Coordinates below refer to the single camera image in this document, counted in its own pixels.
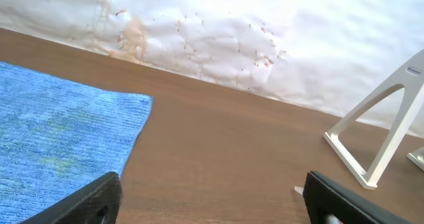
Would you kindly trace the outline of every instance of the blue cloth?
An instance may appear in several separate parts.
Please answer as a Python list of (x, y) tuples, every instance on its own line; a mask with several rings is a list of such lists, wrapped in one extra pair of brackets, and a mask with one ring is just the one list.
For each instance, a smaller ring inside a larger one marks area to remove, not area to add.
[(0, 62), (0, 223), (121, 176), (152, 102)]

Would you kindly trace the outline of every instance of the white backdrop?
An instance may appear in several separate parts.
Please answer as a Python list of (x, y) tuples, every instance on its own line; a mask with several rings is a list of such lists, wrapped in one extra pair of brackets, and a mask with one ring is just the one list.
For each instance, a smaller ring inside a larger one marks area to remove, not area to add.
[[(343, 116), (424, 48), (423, 12), (424, 0), (0, 0), (0, 27)], [(359, 121), (389, 128), (401, 99)], [(423, 118), (411, 134), (424, 137)]]

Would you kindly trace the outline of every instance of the table surface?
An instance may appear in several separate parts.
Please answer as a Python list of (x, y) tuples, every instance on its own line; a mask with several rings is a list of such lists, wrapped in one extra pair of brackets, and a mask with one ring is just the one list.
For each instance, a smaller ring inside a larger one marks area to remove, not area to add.
[[(0, 29), (0, 60), (101, 89), (154, 97), (122, 178), (117, 223), (309, 223), (306, 173), (321, 172), (414, 223), (424, 220), (424, 172), (406, 136), (376, 190), (363, 189), (323, 138), (340, 118)], [(341, 135), (368, 168), (387, 130)]]

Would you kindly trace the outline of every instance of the triangular white support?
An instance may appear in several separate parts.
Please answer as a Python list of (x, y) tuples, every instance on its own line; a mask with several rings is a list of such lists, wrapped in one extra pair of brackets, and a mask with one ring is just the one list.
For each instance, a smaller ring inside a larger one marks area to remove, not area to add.
[(409, 153), (407, 157), (424, 171), (424, 147), (417, 149), (415, 152)]
[[(388, 79), (381, 83), (370, 95), (361, 101), (349, 114), (343, 117), (324, 138), (346, 164), (363, 188), (373, 190), (386, 169), (394, 152), (405, 136), (409, 126), (424, 103), (424, 50), (418, 52)], [(380, 150), (368, 171), (353, 158), (339, 141), (339, 134), (359, 116), (393, 92), (405, 88), (398, 114)]]

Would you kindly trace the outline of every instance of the black object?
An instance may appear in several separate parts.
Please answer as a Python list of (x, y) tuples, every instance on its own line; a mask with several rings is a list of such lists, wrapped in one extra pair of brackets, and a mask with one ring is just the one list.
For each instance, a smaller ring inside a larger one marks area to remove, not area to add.
[(113, 224), (122, 196), (118, 174), (108, 172), (21, 224)]
[(311, 224), (327, 223), (329, 215), (344, 224), (410, 223), (316, 171), (307, 174), (303, 198)]

